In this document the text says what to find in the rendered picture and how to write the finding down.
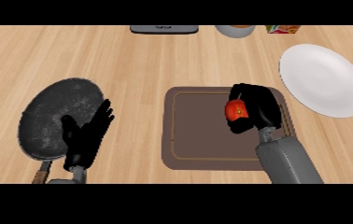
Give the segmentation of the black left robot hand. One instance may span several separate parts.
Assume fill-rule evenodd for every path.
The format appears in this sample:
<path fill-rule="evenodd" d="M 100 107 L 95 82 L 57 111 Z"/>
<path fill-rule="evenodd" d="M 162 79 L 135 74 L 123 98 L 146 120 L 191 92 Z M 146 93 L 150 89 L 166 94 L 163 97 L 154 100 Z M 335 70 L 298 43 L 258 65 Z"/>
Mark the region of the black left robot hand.
<path fill-rule="evenodd" d="M 67 146 L 63 169 L 70 171 L 75 166 L 86 170 L 100 147 L 104 133 L 113 121 L 113 109 L 110 101 L 104 100 L 97 108 L 91 121 L 78 126 L 72 116 L 64 115 L 60 119 L 61 138 Z"/>

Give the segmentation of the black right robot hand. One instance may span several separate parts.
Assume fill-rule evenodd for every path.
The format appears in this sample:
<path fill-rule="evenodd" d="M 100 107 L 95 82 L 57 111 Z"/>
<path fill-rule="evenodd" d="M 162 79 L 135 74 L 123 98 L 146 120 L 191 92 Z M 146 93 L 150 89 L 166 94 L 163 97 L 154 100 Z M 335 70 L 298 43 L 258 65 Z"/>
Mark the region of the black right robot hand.
<path fill-rule="evenodd" d="M 247 117 L 227 120 L 230 132 L 240 134 L 256 127 L 280 128 L 280 108 L 270 90 L 258 85 L 234 84 L 228 93 L 228 100 L 240 99 L 245 105 Z"/>

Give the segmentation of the red tomato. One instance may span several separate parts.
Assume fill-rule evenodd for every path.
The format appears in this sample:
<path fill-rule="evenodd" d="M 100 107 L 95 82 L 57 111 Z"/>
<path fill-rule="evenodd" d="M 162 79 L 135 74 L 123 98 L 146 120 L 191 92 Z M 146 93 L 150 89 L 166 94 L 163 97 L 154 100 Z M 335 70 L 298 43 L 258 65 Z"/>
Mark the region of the red tomato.
<path fill-rule="evenodd" d="M 225 103 L 224 116 L 230 121 L 247 117 L 245 103 L 242 102 L 240 99 L 231 100 Z"/>

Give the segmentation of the brown tray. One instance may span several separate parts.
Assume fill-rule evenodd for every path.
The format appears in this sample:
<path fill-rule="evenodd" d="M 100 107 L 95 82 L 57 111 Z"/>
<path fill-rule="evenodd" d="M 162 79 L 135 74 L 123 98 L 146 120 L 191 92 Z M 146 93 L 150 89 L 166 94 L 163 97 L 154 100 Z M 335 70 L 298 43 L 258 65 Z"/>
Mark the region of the brown tray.
<path fill-rule="evenodd" d="M 261 171 L 256 128 L 233 134 L 224 117 L 228 87 L 172 87 L 165 93 L 160 159 L 172 170 Z"/>

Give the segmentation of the white plate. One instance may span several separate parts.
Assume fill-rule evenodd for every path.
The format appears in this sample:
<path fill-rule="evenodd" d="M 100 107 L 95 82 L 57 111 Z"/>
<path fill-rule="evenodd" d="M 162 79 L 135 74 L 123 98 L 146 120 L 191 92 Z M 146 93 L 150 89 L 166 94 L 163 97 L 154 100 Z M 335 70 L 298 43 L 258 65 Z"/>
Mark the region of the white plate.
<path fill-rule="evenodd" d="M 280 80 L 298 102 L 330 118 L 353 118 L 353 64 L 333 50 L 298 44 L 280 55 Z"/>

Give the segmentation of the dark grey frying pan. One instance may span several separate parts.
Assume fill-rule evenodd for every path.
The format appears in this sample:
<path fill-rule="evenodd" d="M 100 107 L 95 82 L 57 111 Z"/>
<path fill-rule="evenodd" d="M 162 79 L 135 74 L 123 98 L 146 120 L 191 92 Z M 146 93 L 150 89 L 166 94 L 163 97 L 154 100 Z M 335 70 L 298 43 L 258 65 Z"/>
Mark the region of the dark grey frying pan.
<path fill-rule="evenodd" d="M 92 118 L 103 103 L 103 93 L 85 78 L 72 77 L 55 81 L 33 96 L 17 125 L 17 143 L 27 157 L 41 161 L 32 184 L 44 184 L 50 174 L 51 162 L 67 152 L 61 140 L 60 118 L 72 116 L 82 126 Z"/>

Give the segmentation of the grey round container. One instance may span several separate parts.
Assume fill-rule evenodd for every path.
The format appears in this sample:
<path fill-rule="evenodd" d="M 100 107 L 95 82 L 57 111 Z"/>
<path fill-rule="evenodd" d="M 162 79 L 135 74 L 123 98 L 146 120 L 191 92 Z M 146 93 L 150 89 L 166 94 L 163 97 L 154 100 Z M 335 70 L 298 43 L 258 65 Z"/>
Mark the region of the grey round container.
<path fill-rule="evenodd" d="M 231 38 L 246 37 L 253 29 L 253 25 L 216 25 L 218 32 Z"/>

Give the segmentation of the colourful box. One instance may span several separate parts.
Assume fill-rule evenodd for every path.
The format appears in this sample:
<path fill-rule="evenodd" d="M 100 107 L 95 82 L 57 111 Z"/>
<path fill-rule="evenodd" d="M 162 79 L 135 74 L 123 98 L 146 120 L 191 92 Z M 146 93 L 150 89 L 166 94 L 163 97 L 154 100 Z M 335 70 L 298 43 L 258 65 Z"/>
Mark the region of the colourful box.
<path fill-rule="evenodd" d="M 265 31 L 268 34 L 293 34 L 299 28 L 298 25 L 267 25 Z"/>

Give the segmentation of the dark grey appliance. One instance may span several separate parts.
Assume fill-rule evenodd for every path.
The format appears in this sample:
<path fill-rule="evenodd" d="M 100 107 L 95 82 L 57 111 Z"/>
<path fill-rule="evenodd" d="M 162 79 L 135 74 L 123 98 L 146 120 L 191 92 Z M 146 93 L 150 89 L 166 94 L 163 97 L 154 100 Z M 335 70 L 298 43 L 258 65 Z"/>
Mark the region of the dark grey appliance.
<path fill-rule="evenodd" d="M 131 25 L 129 30 L 135 34 L 187 35 L 197 31 L 196 25 Z"/>

